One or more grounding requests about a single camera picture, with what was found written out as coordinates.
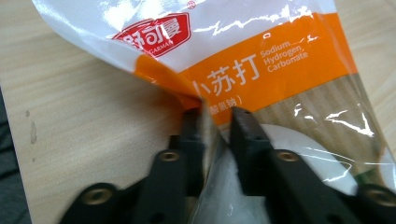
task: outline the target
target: wooden table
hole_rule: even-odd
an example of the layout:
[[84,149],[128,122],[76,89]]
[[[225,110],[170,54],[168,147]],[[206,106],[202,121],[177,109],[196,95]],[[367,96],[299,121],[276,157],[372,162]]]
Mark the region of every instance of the wooden table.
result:
[[[396,1],[336,1],[379,124],[396,152]],[[174,97],[61,39],[30,1],[2,1],[0,83],[34,223],[95,182],[143,177],[178,132]]]

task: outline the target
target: plastic bag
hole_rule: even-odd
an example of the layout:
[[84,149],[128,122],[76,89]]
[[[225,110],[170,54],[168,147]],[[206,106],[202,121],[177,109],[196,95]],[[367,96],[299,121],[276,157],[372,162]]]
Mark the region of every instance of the plastic bag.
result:
[[[345,168],[336,159],[337,155],[294,130],[271,124],[263,124],[262,128],[274,149],[288,149],[300,154],[328,186],[346,195],[355,194],[357,183],[348,172],[350,166]],[[243,194],[231,151],[218,150],[206,187],[191,215],[190,223],[271,223],[266,210],[263,209],[264,200],[263,197]]]
[[[357,183],[396,188],[394,160],[333,1],[33,2],[78,47],[172,92],[186,108],[204,100],[223,132],[230,108],[244,107],[262,124],[313,139]],[[334,177],[320,173],[325,182]]]

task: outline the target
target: red logo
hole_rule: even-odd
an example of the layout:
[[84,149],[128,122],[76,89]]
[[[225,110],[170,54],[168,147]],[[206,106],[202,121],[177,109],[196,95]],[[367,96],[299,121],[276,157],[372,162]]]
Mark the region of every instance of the red logo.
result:
[[190,39],[188,13],[174,13],[157,20],[144,20],[128,26],[113,37],[159,57]]

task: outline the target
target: metal screw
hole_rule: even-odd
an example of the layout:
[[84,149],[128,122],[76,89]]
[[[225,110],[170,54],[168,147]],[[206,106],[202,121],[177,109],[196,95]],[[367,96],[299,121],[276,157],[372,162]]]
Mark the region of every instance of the metal screw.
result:
[[277,153],[277,157],[280,158],[282,161],[297,161],[298,157],[290,152],[279,152]]
[[84,194],[82,201],[85,204],[97,205],[107,202],[112,195],[113,192],[109,189],[92,189]]
[[382,191],[379,189],[368,189],[366,195],[374,202],[386,206],[386,207],[396,207],[396,199],[393,195]]
[[176,152],[164,152],[160,156],[162,161],[177,161],[179,158],[180,156]]

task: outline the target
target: orange stripe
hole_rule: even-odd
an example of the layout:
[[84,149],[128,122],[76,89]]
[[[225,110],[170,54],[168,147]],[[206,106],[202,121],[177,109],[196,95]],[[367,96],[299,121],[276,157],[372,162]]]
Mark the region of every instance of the orange stripe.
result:
[[[218,125],[230,121],[231,105],[256,111],[335,78],[357,73],[335,13],[314,13],[283,23],[179,74],[167,68],[158,69],[153,61],[158,64],[147,57],[139,58],[136,73],[189,97],[197,95],[194,83]],[[187,102],[187,107],[194,105]]]

